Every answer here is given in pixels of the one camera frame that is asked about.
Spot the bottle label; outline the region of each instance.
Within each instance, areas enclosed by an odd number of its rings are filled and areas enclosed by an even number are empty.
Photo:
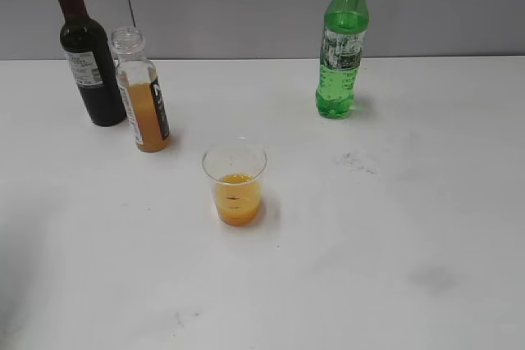
[[[170,135],[170,126],[167,124],[166,110],[164,110],[164,101],[162,100],[161,88],[158,85],[158,78],[149,85],[153,97],[153,105],[157,113],[158,126],[161,129],[162,139],[167,139]]]
[[[77,85],[94,88],[103,84],[92,52],[66,52],[66,59]]]
[[[332,70],[352,70],[359,67],[363,53],[364,30],[357,34],[342,34],[326,26],[322,35],[321,64]]]
[[[124,103],[124,108],[126,109],[128,122],[130,123],[131,129],[135,134],[135,142],[138,145],[142,145],[144,141],[142,140],[142,134],[140,133],[139,122],[137,121],[137,117],[135,116],[135,110],[133,109],[133,105],[131,104],[131,98],[128,92],[128,88],[120,84],[118,84],[118,88],[121,91],[122,102]]]

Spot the juice bottle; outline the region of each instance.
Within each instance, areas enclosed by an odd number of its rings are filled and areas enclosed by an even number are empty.
[[[137,148],[157,152],[170,142],[170,127],[158,85],[155,65],[144,55],[144,37],[134,27],[112,33],[113,51],[118,56],[116,81]]]

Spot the glass bottle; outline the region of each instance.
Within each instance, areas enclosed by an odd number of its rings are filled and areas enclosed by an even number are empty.
[[[317,109],[322,116],[344,118],[349,114],[367,27],[366,0],[331,1],[324,17],[316,92]]]
[[[157,70],[143,52],[144,37],[138,29],[126,26],[113,31],[111,44],[118,56],[116,81],[137,148],[160,151],[170,142],[170,128]]]
[[[64,14],[60,43],[94,124],[111,126],[126,117],[115,64],[103,27],[89,18],[84,0],[58,0]]]

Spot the orange liquid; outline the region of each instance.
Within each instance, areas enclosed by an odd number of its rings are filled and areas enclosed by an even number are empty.
[[[158,152],[164,149],[170,143],[170,136],[162,139],[149,84],[133,84],[128,88],[128,93],[142,134],[143,143],[137,143],[137,148],[144,152]]]
[[[261,190],[259,183],[248,174],[229,174],[221,178],[216,189],[215,203],[222,221],[228,225],[247,225],[259,210]]]

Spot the clear plastic cup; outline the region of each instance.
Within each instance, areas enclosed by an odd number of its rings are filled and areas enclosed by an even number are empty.
[[[247,225],[258,214],[266,152],[249,139],[217,145],[203,155],[213,200],[222,221]]]

